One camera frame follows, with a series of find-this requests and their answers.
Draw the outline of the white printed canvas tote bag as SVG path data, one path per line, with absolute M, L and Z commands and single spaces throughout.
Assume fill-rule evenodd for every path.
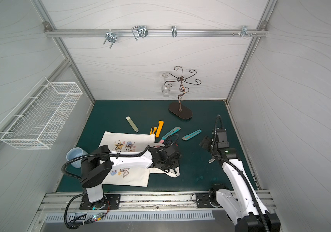
M 148 145 L 155 144 L 155 135 L 149 134 L 125 134 L 105 132 L 99 146 L 108 146 L 110 151 L 115 153 L 139 153 Z M 109 174 L 102 181 L 103 185 L 120 185 L 147 187 L 149 176 L 153 174 L 166 174 L 169 177 L 180 176 L 180 169 L 162 171 L 158 168 L 151 168 L 150 152 L 147 151 L 141 157 L 135 158 L 110 158 L 113 167 Z

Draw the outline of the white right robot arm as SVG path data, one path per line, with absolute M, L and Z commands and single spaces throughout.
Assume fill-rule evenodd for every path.
M 210 191 L 210 204 L 225 210 L 236 232 L 279 232 L 279 217 L 270 213 L 260 200 L 238 152 L 229 146 L 226 130 L 217 128 L 213 135 L 212 138 L 203 138 L 200 146 L 211 153 L 212 160 L 219 162 L 235 193 L 232 194 L 222 186 L 215 186 Z

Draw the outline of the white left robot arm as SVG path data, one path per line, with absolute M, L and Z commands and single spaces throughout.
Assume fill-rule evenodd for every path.
M 128 168 L 156 168 L 166 174 L 180 175 L 181 153 L 176 144 L 164 147 L 146 146 L 141 152 L 119 152 L 100 146 L 93 153 L 82 156 L 81 185 L 89 203 L 104 199 L 102 183 L 113 170 Z

